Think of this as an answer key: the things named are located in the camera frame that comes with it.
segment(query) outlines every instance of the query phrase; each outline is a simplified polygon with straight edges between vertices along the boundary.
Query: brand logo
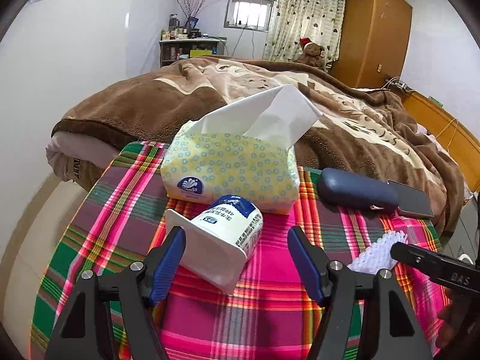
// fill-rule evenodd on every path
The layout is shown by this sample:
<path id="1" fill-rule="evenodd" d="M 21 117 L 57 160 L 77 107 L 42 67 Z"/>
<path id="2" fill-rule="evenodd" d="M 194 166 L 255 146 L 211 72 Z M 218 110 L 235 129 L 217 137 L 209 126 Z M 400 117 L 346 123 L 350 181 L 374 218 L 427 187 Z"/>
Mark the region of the brand logo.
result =
<path id="1" fill-rule="evenodd" d="M 234 206 L 245 218 L 248 218 L 248 216 L 255 210 L 255 206 L 248 200 L 236 195 L 223 195 L 208 208 L 214 208 L 220 204 L 230 204 L 231 206 Z"/>
<path id="2" fill-rule="evenodd" d="M 205 221 L 205 222 L 208 222 L 208 223 L 212 223 L 212 224 L 218 222 L 215 218 L 212 218 L 211 216 L 206 216 L 206 217 L 203 218 L 202 220 Z"/>
<path id="3" fill-rule="evenodd" d="M 80 160 L 78 158 L 73 159 L 73 175 L 77 179 L 80 178 Z"/>
<path id="4" fill-rule="evenodd" d="M 452 273 L 452 281 L 463 284 L 464 286 L 468 286 L 470 284 L 470 278 L 468 276 L 464 276 L 462 274 L 457 274 L 455 272 Z"/>
<path id="5" fill-rule="evenodd" d="M 198 195 L 201 195 L 203 192 L 203 184 L 196 177 L 183 178 L 178 182 L 177 187 L 181 190 L 196 193 Z"/>

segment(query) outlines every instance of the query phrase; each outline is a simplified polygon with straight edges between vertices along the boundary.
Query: tissue paper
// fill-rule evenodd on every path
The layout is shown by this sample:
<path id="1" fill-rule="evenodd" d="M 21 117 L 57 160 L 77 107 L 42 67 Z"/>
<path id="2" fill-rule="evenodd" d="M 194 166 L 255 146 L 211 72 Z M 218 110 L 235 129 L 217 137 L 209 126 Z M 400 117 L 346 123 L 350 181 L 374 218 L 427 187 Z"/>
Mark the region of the tissue paper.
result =
<path id="1" fill-rule="evenodd" d="M 299 188 L 293 145 L 319 115 L 284 85 L 186 123 L 160 168 L 169 197 L 209 204 L 236 194 L 261 211 L 288 214 Z"/>

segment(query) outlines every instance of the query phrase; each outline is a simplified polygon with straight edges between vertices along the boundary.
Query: window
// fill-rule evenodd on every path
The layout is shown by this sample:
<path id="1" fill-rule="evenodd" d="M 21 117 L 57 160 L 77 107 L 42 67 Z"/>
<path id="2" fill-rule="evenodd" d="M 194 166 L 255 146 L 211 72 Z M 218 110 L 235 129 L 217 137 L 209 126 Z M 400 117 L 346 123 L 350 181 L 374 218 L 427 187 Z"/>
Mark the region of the window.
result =
<path id="1" fill-rule="evenodd" d="M 273 0 L 229 0 L 224 27 L 267 32 L 272 3 Z"/>

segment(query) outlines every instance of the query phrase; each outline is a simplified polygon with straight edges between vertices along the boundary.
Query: santa hat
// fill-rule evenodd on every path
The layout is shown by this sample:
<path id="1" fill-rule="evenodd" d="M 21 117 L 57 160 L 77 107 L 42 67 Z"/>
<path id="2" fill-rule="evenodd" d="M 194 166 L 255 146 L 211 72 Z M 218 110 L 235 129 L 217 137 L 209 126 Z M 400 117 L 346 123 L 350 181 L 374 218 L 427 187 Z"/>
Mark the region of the santa hat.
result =
<path id="1" fill-rule="evenodd" d="M 310 40 L 310 38 L 300 38 L 300 45 L 302 50 L 305 50 L 305 48 L 312 43 L 313 42 Z"/>

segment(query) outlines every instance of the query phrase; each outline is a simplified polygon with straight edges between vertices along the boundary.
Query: yellow box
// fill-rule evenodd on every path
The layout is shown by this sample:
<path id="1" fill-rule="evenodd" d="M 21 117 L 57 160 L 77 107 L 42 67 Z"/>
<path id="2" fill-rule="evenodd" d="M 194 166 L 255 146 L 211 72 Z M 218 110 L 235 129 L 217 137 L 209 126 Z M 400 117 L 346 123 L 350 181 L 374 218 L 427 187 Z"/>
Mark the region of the yellow box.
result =
<path id="1" fill-rule="evenodd" d="M 195 58 L 196 56 L 210 56 L 212 55 L 212 50 L 190 50 L 190 58 Z"/>

